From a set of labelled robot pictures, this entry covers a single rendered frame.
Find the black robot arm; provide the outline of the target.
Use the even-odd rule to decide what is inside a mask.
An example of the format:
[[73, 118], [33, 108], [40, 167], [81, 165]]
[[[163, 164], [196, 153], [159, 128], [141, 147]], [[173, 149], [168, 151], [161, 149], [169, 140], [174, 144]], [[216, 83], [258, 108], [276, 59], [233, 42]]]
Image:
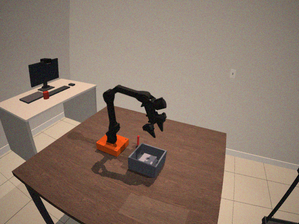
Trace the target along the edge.
[[[116, 122], [115, 109], [114, 109], [114, 99], [115, 94], [121, 93], [136, 98], [138, 101], [142, 102], [141, 107], [145, 107], [146, 113], [151, 113], [155, 110], [160, 110], [166, 108], [166, 101], [163, 97], [156, 99], [148, 91], [137, 91], [133, 90], [120, 84], [115, 86], [113, 89], [109, 89], [103, 93], [103, 99], [107, 104], [107, 111], [109, 116], [109, 131], [106, 133], [107, 142], [114, 144], [117, 141], [117, 132], [120, 129], [120, 124]], [[151, 99], [151, 100], [150, 100]], [[156, 113], [153, 115], [153, 122], [164, 123], [166, 121], [166, 113], [162, 114]]]

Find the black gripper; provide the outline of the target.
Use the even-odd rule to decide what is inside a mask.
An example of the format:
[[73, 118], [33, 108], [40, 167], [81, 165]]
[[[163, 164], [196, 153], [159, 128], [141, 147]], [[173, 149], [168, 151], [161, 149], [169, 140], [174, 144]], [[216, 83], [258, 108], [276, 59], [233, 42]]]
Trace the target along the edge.
[[145, 124], [142, 128], [143, 128], [143, 131], [147, 131], [152, 137], [155, 138], [155, 133], [154, 133], [154, 124], [157, 123], [159, 129], [161, 130], [161, 132], [163, 132], [163, 123], [159, 123], [159, 122], [155, 122], [153, 123], [153, 115], [155, 114], [156, 115], [156, 111], [153, 111], [151, 113], [147, 113], [146, 117], [148, 117], [149, 121], [148, 123], [150, 124]]

